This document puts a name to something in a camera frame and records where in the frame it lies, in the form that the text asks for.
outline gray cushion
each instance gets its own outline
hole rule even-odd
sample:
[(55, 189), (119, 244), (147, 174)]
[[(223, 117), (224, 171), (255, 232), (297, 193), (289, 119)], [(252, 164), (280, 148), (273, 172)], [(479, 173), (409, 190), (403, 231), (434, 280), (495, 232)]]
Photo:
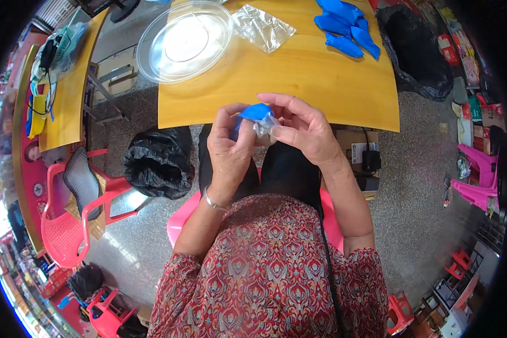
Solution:
[[(86, 149), (80, 147), (71, 157), (63, 175), (64, 183), (77, 199), (79, 214), (83, 215), (83, 209), (90, 202), (99, 197), (99, 182), (96, 176), (90, 171)], [(100, 208), (95, 208), (88, 213), (88, 220), (98, 218)]]

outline paisley pattern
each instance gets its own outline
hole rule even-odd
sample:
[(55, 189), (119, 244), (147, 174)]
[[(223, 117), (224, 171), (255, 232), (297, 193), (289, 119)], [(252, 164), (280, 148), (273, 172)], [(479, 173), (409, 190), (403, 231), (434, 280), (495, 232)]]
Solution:
[[(384, 337), (379, 255), (329, 249), (346, 336)], [(165, 264), (148, 336), (333, 336), (327, 275), (314, 208), (282, 195), (246, 197), (226, 213), (202, 263), (174, 254)]]

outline clear plastic lid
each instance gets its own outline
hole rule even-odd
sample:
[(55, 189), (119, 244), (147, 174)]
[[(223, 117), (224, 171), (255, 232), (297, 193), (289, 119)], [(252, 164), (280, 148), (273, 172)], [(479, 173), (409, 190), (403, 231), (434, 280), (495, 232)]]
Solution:
[(207, 71), (222, 58), (233, 36), (225, 7), (191, 1), (157, 17), (137, 46), (141, 73), (157, 83), (176, 83)]

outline woman's left hand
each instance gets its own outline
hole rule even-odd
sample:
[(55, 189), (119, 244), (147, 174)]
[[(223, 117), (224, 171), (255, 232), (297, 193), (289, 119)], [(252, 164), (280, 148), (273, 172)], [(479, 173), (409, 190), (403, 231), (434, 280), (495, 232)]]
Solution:
[(256, 140), (253, 123), (243, 119), (237, 141), (230, 139), (235, 129), (235, 113), (242, 112), (248, 106), (245, 103), (231, 103), (218, 109), (206, 140), (212, 162), (212, 183), (207, 195), (219, 206), (229, 205), (250, 165)]

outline speckled floor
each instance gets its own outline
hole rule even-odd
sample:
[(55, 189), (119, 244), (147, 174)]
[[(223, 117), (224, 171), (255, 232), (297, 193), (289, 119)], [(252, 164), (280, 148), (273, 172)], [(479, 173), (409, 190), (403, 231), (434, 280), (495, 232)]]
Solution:
[[(145, 14), (154, 15), (161, 8), (147, 7)], [(113, 33), (104, 26), (102, 34), (127, 36), (127, 29)], [(95, 56), (113, 54), (135, 44), (135, 37), (122, 46), (96, 47)], [(95, 164), (109, 174), (121, 176), (122, 158), (136, 133), (157, 125), (157, 87), (142, 78), (131, 90), (119, 94), (118, 102), (132, 121), (109, 122), (104, 126), (91, 125), (91, 148), (108, 148), (107, 155), (95, 158)], [(458, 216), (467, 215), (470, 206), (455, 196), (447, 209), (442, 208), (443, 179), (456, 177), (456, 118), (451, 110), (452, 97), (437, 103), (410, 92), (399, 93), (400, 133), (379, 132), (382, 157), (380, 187), (370, 210), (375, 227), (376, 248), (379, 252), (385, 282), (390, 293), (405, 291), (412, 307), (429, 292), (444, 275), (443, 266), (460, 238), (467, 237)], [(106, 102), (96, 109), (112, 114)], [(198, 169), (197, 142), (200, 125), (191, 126), (194, 149), (191, 160)], [(264, 155), (257, 149), (258, 166)], [(118, 287), (135, 305), (152, 305), (156, 285), (164, 263), (171, 256), (166, 222), (169, 217), (198, 190), (197, 180), (189, 194), (171, 201), (165, 198), (146, 200), (131, 192), (114, 201), (112, 213), (122, 213), (144, 207), (136, 217), (110, 225), (99, 241), (92, 241), (87, 262), (100, 265), (108, 284)]]

